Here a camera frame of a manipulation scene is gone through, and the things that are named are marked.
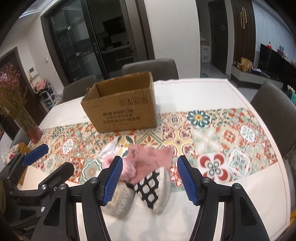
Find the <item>pink fluffy towel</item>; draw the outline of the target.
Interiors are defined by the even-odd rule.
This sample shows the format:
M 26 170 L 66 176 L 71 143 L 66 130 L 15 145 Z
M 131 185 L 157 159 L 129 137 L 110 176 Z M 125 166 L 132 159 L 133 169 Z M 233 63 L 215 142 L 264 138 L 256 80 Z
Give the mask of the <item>pink fluffy towel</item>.
M 155 149 L 141 145 L 130 145 L 127 155 L 123 157 L 123 170 L 119 180 L 135 185 L 158 168 L 163 167 L 170 171 L 173 157 L 174 149 L 172 147 Z

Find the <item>floral tissue box cover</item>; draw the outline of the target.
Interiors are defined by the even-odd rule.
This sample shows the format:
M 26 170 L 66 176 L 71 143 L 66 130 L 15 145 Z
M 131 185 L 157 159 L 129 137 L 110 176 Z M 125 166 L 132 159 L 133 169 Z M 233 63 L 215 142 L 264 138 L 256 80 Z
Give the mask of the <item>floral tissue box cover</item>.
M 4 153 L 3 162 L 6 165 L 18 154 L 25 154 L 30 151 L 30 148 L 25 143 L 18 143 Z

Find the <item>grey dining chair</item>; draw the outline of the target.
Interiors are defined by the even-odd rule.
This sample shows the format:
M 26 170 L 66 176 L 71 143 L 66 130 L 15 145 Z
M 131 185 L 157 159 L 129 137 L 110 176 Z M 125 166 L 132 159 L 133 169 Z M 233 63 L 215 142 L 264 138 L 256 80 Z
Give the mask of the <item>grey dining chair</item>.
M 10 148 L 12 148 L 13 146 L 15 146 L 19 143 L 24 143 L 25 145 L 28 145 L 30 143 L 30 139 L 27 137 L 27 135 L 25 134 L 25 132 L 21 128 L 17 132 L 14 140 L 12 141 Z
M 270 81 L 264 82 L 250 103 L 285 157 L 295 146 L 295 105 Z
M 140 61 L 123 65 L 122 75 L 149 71 L 152 74 L 153 82 L 158 80 L 179 79 L 176 63 L 173 59 L 162 58 L 155 60 Z
M 94 75 L 90 75 L 67 85 L 63 90 L 62 102 L 67 102 L 84 96 L 87 90 L 92 88 L 96 82 L 96 77 Z

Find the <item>black white patterned pouch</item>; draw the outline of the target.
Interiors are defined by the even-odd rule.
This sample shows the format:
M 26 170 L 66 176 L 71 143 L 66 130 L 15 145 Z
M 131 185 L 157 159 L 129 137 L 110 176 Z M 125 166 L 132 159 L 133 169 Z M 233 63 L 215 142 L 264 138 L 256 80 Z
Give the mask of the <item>black white patterned pouch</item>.
M 163 167 L 158 168 L 133 186 L 136 194 L 150 209 L 155 209 L 156 203 L 159 200 L 164 173 L 165 169 Z

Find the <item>glass vase with dried flowers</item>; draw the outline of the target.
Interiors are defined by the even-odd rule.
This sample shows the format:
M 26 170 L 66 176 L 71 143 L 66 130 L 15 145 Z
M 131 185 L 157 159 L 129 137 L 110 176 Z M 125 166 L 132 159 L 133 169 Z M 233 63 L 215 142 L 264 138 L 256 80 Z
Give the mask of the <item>glass vase with dried flowers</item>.
M 37 144 L 43 132 L 25 108 L 27 91 L 21 88 L 20 76 L 13 65 L 1 72 L 1 114 L 12 118 L 29 140 Z

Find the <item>shoe rack with items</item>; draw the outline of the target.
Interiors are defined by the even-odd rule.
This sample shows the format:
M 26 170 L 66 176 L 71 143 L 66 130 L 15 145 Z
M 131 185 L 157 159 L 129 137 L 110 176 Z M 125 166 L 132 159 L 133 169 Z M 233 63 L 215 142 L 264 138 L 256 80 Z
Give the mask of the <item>shoe rack with items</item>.
M 62 102 L 63 94 L 55 92 L 53 86 L 46 79 L 33 84 L 33 90 L 47 112 Z

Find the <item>grey dining chair far left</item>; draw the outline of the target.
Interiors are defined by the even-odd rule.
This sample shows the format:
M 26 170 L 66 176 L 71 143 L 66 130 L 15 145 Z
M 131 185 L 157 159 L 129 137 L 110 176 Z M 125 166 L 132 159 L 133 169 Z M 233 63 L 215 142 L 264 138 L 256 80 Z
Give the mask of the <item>grey dining chair far left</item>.
M 96 82 L 96 77 L 94 75 L 90 75 L 67 85 L 63 90 L 62 102 L 67 102 L 84 96 L 87 90 L 92 88 Z

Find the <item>brown cardboard box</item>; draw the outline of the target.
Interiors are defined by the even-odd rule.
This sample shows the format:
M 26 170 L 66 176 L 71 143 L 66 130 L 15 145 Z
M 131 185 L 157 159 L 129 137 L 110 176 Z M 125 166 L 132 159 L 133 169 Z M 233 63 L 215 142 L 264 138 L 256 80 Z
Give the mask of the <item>brown cardboard box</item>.
M 97 82 L 81 105 L 99 133 L 157 126 L 156 97 L 149 71 Z

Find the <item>patterned tile tablecloth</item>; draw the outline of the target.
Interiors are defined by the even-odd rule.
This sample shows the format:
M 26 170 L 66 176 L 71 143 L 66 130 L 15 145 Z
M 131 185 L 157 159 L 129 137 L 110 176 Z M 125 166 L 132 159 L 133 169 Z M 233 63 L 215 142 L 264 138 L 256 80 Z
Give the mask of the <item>patterned tile tablecloth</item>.
M 284 161 L 265 123 L 227 80 L 180 79 L 154 84 L 158 126 L 101 134 L 81 99 L 52 108 L 40 127 L 49 153 L 29 166 L 20 189 L 35 189 L 63 162 L 75 167 L 69 185 L 86 182 L 102 169 L 105 155 L 124 156 L 131 144 L 185 155 L 201 174 L 224 185 L 240 183 L 271 240 L 290 223 L 290 190 Z

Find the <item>grey dining chair right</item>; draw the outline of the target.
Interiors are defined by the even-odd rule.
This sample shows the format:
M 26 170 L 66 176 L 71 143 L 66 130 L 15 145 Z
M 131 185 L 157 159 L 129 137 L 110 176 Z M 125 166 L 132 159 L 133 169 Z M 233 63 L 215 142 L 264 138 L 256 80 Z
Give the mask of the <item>grey dining chair right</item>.
M 270 81 L 264 82 L 250 103 L 285 157 L 295 146 L 295 105 Z

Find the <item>grey dining chair far centre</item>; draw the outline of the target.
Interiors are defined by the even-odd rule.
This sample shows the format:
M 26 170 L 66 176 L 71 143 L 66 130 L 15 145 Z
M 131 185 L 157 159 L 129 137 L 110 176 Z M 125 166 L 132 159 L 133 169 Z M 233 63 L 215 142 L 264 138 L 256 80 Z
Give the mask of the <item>grey dining chair far centre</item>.
M 173 59 L 162 58 L 155 60 L 140 61 L 123 65 L 122 75 L 149 71 L 152 74 L 153 82 L 158 80 L 179 79 L 176 63 Z

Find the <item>white tv cabinet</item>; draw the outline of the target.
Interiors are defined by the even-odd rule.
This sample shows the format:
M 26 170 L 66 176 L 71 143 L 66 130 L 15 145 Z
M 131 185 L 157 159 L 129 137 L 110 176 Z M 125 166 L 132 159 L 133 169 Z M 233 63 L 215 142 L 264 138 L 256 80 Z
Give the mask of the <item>white tv cabinet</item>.
M 252 74 L 249 72 L 243 72 L 240 69 L 238 69 L 235 66 L 231 66 L 231 76 L 235 77 L 239 82 L 246 82 L 246 83 L 252 83 L 257 85 L 262 85 L 267 80 L 273 83 L 276 87 L 279 89 L 282 89 L 283 83 L 279 82 L 278 80 L 273 80 L 271 78 L 268 78 L 266 75 L 257 75 Z

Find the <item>black television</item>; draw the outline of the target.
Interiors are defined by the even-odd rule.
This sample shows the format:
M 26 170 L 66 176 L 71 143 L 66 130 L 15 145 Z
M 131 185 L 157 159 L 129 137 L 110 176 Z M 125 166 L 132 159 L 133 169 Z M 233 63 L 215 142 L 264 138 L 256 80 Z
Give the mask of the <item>black television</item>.
M 295 85 L 295 66 L 285 60 L 279 53 L 263 44 L 260 44 L 258 68 L 276 75 L 285 84 Z

